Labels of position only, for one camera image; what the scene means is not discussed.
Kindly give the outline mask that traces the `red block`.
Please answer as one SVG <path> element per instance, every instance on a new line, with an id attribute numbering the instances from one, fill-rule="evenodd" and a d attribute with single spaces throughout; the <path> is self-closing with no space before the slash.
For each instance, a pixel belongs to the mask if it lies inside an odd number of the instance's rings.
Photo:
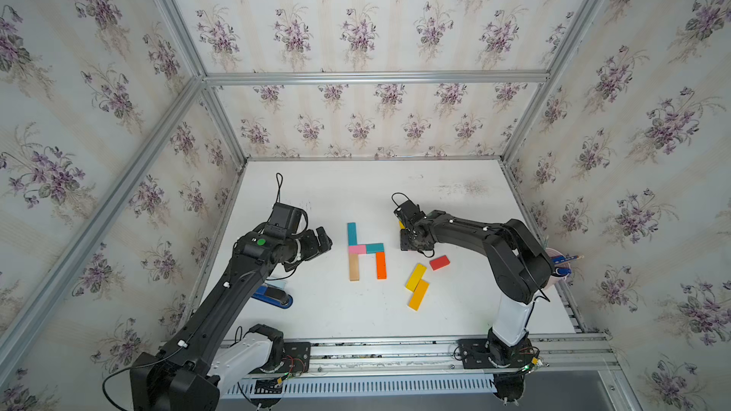
<path id="1" fill-rule="evenodd" d="M 445 268 L 450 265 L 450 260 L 447 256 L 443 255 L 429 261 L 429 266 L 433 271 Z"/>

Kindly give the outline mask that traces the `yellow block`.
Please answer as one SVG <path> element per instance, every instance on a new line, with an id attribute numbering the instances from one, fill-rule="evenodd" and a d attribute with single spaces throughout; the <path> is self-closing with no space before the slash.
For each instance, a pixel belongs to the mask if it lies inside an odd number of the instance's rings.
<path id="1" fill-rule="evenodd" d="M 418 287 L 420 281 L 422 281 L 425 273 L 426 267 L 423 264 L 417 264 L 413 269 L 413 272 L 411 272 L 411 274 L 409 275 L 409 278 L 405 283 L 405 288 L 410 292 L 414 292 L 416 290 L 416 287 Z"/>

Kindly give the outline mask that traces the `long teal block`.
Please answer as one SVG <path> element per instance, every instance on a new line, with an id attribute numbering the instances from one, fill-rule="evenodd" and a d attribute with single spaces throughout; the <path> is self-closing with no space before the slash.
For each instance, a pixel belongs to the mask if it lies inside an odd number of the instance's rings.
<path id="1" fill-rule="evenodd" d="M 359 245 L 358 238 L 357 238 L 357 226 L 355 223 L 348 223 L 346 225 L 346 229 L 348 230 L 348 245 L 350 247 L 355 247 L 356 245 Z"/>

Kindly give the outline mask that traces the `natural wood block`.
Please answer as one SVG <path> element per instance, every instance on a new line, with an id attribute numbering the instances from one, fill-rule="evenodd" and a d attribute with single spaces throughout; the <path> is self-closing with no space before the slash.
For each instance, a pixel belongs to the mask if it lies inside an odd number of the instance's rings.
<path id="1" fill-rule="evenodd" d="M 360 266 L 358 254 L 348 255 L 348 279 L 350 279 L 351 282 L 358 282 L 360 280 Z"/>

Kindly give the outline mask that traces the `pink block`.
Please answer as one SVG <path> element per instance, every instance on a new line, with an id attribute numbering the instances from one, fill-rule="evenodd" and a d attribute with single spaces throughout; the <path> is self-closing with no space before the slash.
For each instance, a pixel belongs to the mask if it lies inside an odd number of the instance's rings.
<path id="1" fill-rule="evenodd" d="M 366 245 L 350 245 L 348 247 L 348 253 L 350 255 L 367 254 L 367 246 Z"/>

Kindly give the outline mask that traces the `short teal block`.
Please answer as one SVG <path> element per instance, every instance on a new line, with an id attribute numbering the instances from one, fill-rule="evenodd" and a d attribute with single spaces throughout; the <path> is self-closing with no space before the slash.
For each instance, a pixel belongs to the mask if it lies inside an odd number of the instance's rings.
<path id="1" fill-rule="evenodd" d="M 378 244 L 367 244 L 365 246 L 365 251 L 367 251 L 367 254 L 384 253 L 385 252 L 385 246 L 382 243 L 378 243 Z"/>

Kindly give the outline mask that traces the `amber orange block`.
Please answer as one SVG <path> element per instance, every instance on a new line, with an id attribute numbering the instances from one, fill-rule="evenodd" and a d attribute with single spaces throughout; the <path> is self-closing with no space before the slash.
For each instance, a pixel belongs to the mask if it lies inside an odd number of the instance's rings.
<path id="1" fill-rule="evenodd" d="M 419 308 L 421 307 L 421 304 L 426 296 L 426 291 L 428 291 L 429 286 L 430 286 L 430 283 L 428 283 L 425 280 L 420 280 L 418 282 L 415 289 L 413 290 L 409 303 L 407 304 L 410 309 L 412 309 L 414 311 L 419 310 Z"/>

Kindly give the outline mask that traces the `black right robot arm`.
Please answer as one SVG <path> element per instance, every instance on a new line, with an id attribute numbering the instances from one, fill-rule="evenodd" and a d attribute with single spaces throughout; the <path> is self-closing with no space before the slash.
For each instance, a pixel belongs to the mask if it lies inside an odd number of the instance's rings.
<path id="1" fill-rule="evenodd" d="M 487 359 L 498 368 L 516 367 L 530 352 L 528 322 L 555 273 L 553 260 L 527 226 L 516 219 L 504 224 L 458 218 L 441 210 L 424 213 L 413 201 L 397 205 L 402 251 L 426 254 L 438 244 L 454 245 L 487 258 L 503 293 L 495 322 L 487 334 Z"/>

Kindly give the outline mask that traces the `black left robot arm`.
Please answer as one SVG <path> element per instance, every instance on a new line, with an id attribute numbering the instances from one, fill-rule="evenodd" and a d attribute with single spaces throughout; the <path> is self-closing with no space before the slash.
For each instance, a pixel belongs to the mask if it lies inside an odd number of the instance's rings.
<path id="1" fill-rule="evenodd" d="M 276 203 L 270 217 L 236 241 L 227 268 L 198 310 L 156 353 L 129 371 L 135 410 L 213 410 L 224 389 L 214 373 L 220 346 L 255 291 L 280 264 L 295 270 L 332 248 L 325 228 L 311 229 L 299 207 Z"/>

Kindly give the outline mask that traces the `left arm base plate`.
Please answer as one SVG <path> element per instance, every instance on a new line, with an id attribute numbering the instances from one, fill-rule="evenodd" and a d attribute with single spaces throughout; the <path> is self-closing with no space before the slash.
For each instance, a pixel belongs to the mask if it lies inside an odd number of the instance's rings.
<path id="1" fill-rule="evenodd" d="M 251 370 L 251 374 L 295 375 L 310 371 L 312 344 L 310 342 L 284 342 L 272 348 L 272 354 L 262 367 Z"/>

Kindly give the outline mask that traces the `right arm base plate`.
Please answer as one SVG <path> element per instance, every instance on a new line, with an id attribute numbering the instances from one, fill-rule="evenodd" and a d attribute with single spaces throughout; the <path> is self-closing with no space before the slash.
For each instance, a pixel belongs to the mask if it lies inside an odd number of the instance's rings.
<path id="1" fill-rule="evenodd" d="M 528 371 L 537 365 L 540 349 L 527 337 L 515 346 L 506 346 L 499 339 L 461 339 L 453 357 L 464 369 L 513 369 Z"/>

